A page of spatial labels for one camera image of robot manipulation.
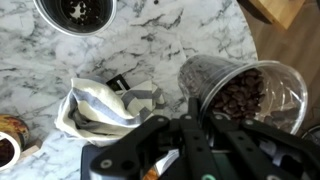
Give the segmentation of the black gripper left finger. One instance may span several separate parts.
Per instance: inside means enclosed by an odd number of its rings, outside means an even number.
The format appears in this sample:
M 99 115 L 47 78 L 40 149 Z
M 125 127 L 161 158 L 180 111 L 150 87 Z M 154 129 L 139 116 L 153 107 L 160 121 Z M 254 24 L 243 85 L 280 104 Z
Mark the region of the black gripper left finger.
M 90 180 L 139 180 L 166 154 L 159 136 L 170 120 L 154 116 L 98 154 L 90 163 Z

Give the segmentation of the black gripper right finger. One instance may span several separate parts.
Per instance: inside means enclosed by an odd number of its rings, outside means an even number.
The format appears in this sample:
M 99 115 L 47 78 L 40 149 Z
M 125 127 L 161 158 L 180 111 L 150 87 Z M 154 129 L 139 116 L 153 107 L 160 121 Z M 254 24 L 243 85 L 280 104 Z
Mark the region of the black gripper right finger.
M 312 142 L 252 119 L 236 123 L 213 113 L 208 122 L 213 148 L 236 155 L 248 179 L 320 180 L 319 147 Z

